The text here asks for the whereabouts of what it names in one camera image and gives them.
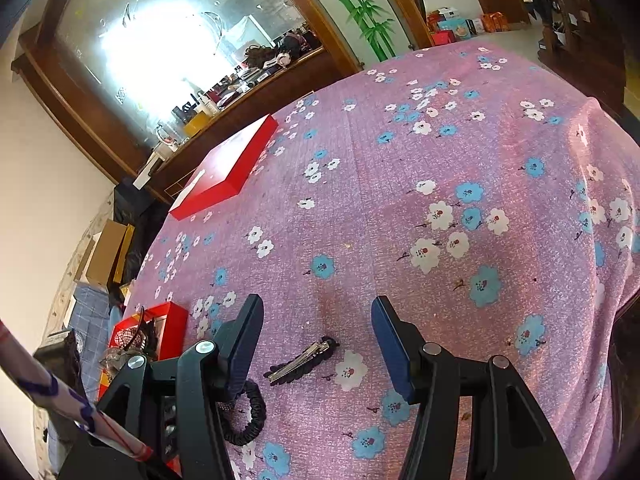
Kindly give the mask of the large wood framed mirror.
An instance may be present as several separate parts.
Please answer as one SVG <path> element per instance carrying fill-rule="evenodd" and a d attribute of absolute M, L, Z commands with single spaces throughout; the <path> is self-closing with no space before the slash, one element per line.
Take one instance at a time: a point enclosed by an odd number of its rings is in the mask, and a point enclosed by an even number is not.
<path fill-rule="evenodd" d="M 231 76 L 249 47 L 299 27 L 316 42 L 300 58 L 324 49 L 358 65 L 318 0 L 46 0 L 17 36 L 11 70 L 119 182 L 149 166 L 162 133 L 180 136 L 181 148 L 207 126 L 184 133 L 186 104 Z"/>

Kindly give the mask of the wooden dresser counter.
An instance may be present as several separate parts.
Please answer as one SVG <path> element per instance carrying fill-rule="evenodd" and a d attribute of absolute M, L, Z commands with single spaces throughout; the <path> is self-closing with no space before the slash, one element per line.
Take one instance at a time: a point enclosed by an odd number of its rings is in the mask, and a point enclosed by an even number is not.
<path fill-rule="evenodd" d="M 303 96 L 352 76 L 358 70 L 358 65 L 350 67 L 337 63 L 324 49 L 303 56 L 212 118 L 202 131 L 152 174 L 146 187 L 159 200 L 171 202 L 212 148 L 262 116 L 276 114 Z"/>

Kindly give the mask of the bamboo painted glass panel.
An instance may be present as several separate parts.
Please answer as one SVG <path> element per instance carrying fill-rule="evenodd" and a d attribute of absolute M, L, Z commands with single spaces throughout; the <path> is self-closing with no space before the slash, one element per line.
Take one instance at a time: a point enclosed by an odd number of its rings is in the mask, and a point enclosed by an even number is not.
<path fill-rule="evenodd" d="M 318 0 L 362 67 L 413 49 L 390 0 Z"/>

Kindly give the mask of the cardboard box on floor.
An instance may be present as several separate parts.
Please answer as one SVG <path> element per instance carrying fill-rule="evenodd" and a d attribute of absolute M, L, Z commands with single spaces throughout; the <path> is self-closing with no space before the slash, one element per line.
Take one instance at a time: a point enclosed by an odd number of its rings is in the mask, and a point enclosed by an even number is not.
<path fill-rule="evenodd" d="M 122 284 L 122 274 L 133 237 L 132 224 L 107 220 L 91 247 L 84 274 L 86 283 L 104 292 L 111 284 Z"/>

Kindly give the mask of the blue plaid bag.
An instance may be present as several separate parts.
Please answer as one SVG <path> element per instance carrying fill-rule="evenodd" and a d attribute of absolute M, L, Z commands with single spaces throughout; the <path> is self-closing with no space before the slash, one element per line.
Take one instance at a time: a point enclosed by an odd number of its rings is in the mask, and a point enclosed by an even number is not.
<path fill-rule="evenodd" d="M 91 401 L 96 401 L 102 373 L 100 361 L 111 340 L 113 328 L 122 320 L 122 309 L 105 292 L 87 284 L 76 286 L 73 300 L 67 327 L 75 333 L 85 394 Z"/>

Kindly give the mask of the pink floral bedspread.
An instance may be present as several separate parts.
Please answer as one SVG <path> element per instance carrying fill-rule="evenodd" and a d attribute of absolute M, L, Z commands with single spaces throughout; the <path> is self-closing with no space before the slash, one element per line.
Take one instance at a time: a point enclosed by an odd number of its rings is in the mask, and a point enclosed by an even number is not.
<path fill-rule="evenodd" d="M 189 313 L 186 344 L 257 294 L 250 377 L 267 403 L 237 479 L 393 479 L 416 408 L 371 327 L 387 297 L 456 356 L 506 356 L 594 479 L 613 454 L 608 348 L 639 288 L 639 148 L 594 99 L 489 44 L 419 51 L 276 114 L 237 196 L 168 218 L 134 306 Z M 264 373 L 322 336 L 302 379 Z"/>

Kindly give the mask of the wooden stair railing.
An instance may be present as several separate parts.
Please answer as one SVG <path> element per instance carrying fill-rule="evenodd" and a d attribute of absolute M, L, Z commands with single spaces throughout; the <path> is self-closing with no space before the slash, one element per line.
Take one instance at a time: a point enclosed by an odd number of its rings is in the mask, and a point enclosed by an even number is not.
<path fill-rule="evenodd" d="M 622 36 L 596 0 L 523 0 L 541 18 L 539 61 L 614 118 L 624 110 Z"/>

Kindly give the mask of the black metal hair clip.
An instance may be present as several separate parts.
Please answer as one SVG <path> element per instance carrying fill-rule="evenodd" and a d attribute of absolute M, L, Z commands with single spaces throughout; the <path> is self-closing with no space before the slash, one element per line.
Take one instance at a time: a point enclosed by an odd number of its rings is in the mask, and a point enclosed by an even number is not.
<path fill-rule="evenodd" d="M 291 361 L 271 365 L 264 373 L 270 386 L 280 386 L 296 382 L 310 374 L 317 366 L 334 355 L 340 344 L 330 336 L 322 336 L 310 344 Z"/>

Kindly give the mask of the red tray with white lining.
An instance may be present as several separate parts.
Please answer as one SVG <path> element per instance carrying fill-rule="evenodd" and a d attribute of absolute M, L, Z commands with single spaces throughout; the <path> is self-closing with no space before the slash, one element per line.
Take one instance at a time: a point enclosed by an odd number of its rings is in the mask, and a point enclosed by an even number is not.
<path fill-rule="evenodd" d="M 188 312 L 172 301 L 158 304 L 118 322 L 112 330 L 104 355 L 98 398 L 129 358 L 143 356 L 151 362 L 178 358 L 186 336 Z"/>

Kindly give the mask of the red flat box lid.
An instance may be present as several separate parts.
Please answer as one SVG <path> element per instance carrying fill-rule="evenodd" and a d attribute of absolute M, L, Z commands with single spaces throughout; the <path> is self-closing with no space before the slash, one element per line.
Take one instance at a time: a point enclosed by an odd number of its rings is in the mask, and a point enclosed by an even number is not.
<path fill-rule="evenodd" d="M 183 220 L 238 195 L 278 123 L 266 115 L 212 148 L 169 208 Z"/>

